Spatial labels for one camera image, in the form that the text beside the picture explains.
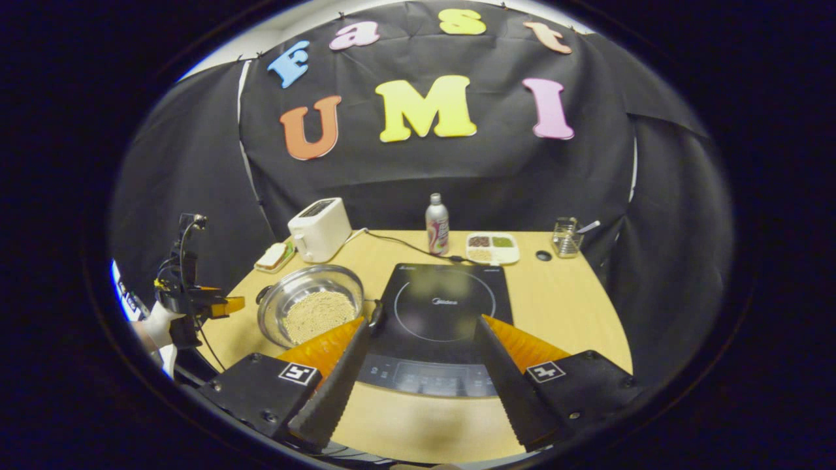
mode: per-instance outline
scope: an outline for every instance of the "metal bowl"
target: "metal bowl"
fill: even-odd
[[[267,286],[256,297],[258,327],[262,334],[277,345],[293,348],[298,343],[290,339],[282,320],[294,304],[316,292],[339,292],[349,298],[356,319],[363,312],[363,284],[357,274],[342,266],[318,264],[302,268],[285,276],[278,284]]]

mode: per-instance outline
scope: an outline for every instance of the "white tray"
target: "white tray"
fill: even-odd
[[[476,237],[487,237],[488,246],[486,247],[472,247],[471,239]],[[493,245],[494,238],[507,238],[511,240],[511,247],[496,247]],[[516,263],[520,260],[520,248],[517,245],[517,239],[510,233],[505,232],[474,232],[467,235],[465,241],[465,257],[474,263],[490,264],[492,266],[499,266],[500,264]],[[490,259],[480,259],[478,253],[485,251],[490,253]]]

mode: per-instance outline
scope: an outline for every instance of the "foam letter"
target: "foam letter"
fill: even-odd
[[[439,137],[466,137],[476,134],[476,125],[467,113],[465,88],[470,79],[461,75],[444,75],[432,84],[426,98],[406,80],[379,84],[375,93],[383,96],[386,128],[380,133],[383,142],[396,142],[410,137],[404,126],[406,118],[416,134],[424,137],[438,114],[435,133]]]
[[[525,79],[522,84],[534,94],[534,103],[537,105],[538,122],[534,126],[534,135],[563,140],[574,137],[574,130],[566,125],[563,104],[560,102],[563,85],[546,79]]]
[[[337,104],[343,99],[339,96],[322,98],[313,104],[322,117],[322,138],[313,144],[305,139],[305,124],[302,119],[308,108],[302,106],[290,110],[279,118],[284,125],[284,143],[290,156],[297,160],[310,160],[330,152],[337,145]]]
[[[377,34],[377,23],[361,21],[337,31],[337,38],[331,41],[329,47],[332,50],[342,50],[351,46],[368,46],[378,39],[380,36]]]
[[[561,54],[572,53],[572,49],[569,46],[567,46],[566,44],[561,44],[558,41],[558,38],[563,38],[563,35],[561,33],[558,33],[557,31],[552,31],[545,24],[527,22],[523,23],[522,25],[526,28],[531,28],[532,30],[534,30],[534,34],[537,35],[537,39],[539,39],[540,42],[543,43],[543,45],[547,48],[552,49],[556,52],[560,52]]]
[[[287,88],[308,71],[307,65],[299,64],[308,60],[308,53],[300,49],[307,48],[309,45],[309,41],[299,41],[267,66],[267,70],[272,70],[282,77],[282,88]]]
[[[485,23],[479,21],[482,15],[473,10],[448,8],[438,13],[441,31],[447,34],[482,34],[487,30]]]

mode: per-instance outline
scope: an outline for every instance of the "induction cooktop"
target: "induction cooktop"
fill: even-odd
[[[385,320],[358,380],[436,396],[495,396],[473,347],[480,315],[512,323],[498,266],[395,266],[381,298]]]

